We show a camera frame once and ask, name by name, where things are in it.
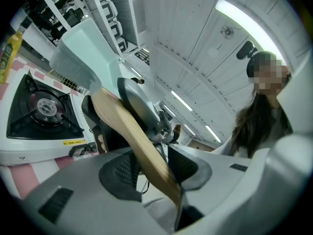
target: wooden handle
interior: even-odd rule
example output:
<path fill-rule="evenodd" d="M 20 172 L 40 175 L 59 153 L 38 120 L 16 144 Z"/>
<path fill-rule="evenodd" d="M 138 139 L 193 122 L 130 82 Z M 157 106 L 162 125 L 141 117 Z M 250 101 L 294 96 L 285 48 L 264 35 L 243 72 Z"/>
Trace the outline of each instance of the wooden handle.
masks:
<path fill-rule="evenodd" d="M 97 115 L 128 142 L 147 179 L 167 195 L 178 207 L 180 188 L 171 177 L 170 170 L 142 131 L 134 117 L 118 98 L 101 88 L 91 96 Z"/>

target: pink and white striped tablecloth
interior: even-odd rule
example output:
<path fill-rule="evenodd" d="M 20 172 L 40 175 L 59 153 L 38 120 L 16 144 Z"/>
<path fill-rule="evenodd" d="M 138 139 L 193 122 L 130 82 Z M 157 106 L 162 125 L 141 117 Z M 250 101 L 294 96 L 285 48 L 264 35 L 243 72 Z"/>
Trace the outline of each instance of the pink and white striped tablecloth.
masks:
<path fill-rule="evenodd" d="M 97 155 L 99 153 L 86 154 L 77 158 L 63 157 L 17 166 L 0 166 L 0 176 L 12 195 L 24 199 L 36 186 L 63 167 L 74 163 L 76 160 Z"/>

